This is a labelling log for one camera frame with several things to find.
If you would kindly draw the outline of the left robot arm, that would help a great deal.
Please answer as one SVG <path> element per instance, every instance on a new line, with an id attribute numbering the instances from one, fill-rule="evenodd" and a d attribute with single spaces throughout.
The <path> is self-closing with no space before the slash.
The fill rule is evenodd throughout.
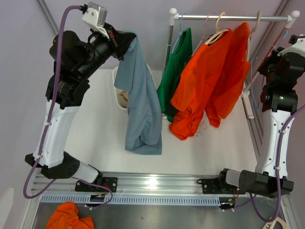
<path id="1" fill-rule="evenodd" d="M 76 178 L 86 181 L 91 191 L 102 188 L 101 173 L 96 168 L 81 162 L 65 152 L 66 139 L 71 123 L 90 88 L 89 78 L 111 56 L 124 60 L 134 32 L 117 31 L 105 24 L 107 36 L 92 31 L 86 42 L 73 31 L 64 31 L 62 38 L 56 36 L 50 48 L 50 55 L 56 59 L 61 47 L 61 60 L 55 61 L 55 72 L 46 90 L 47 130 L 42 132 L 43 142 L 35 153 L 25 156 L 25 162 L 41 169 L 48 179 Z"/>

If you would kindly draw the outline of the grey blue t shirt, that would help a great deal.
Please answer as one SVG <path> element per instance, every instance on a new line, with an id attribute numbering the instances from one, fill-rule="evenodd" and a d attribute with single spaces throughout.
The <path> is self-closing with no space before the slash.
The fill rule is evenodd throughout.
<path id="1" fill-rule="evenodd" d="M 114 87 L 128 92 L 125 150 L 138 155 L 161 155 L 162 112 L 138 37 L 118 65 Z"/>

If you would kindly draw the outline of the pink wire hanger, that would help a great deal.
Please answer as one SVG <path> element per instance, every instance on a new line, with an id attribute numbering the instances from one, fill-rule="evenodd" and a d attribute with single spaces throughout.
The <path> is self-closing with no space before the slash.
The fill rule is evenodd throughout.
<path id="1" fill-rule="evenodd" d="M 209 16 L 211 15 L 211 13 L 209 13 L 204 21 L 204 27 L 203 27 L 203 33 L 202 33 L 202 38 L 200 40 L 200 42 L 198 43 L 198 45 L 196 46 L 194 52 L 192 53 L 192 57 L 195 55 L 196 51 L 200 48 L 203 40 L 205 39 L 205 29 L 206 29 L 206 25 L 207 25 L 207 21 L 208 21 L 208 18 Z"/>

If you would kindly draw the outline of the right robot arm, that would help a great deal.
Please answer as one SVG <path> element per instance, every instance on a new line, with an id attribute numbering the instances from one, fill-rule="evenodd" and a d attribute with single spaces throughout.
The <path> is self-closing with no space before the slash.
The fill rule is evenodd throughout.
<path id="1" fill-rule="evenodd" d="M 277 198 L 294 188 L 294 183 L 287 179 L 286 153 L 298 104 L 294 86 L 305 72 L 304 46 L 296 43 L 273 50 L 258 71 L 266 78 L 261 93 L 264 133 L 258 164 L 254 172 L 224 169 L 217 188 L 222 193 L 238 188 L 241 193 Z"/>

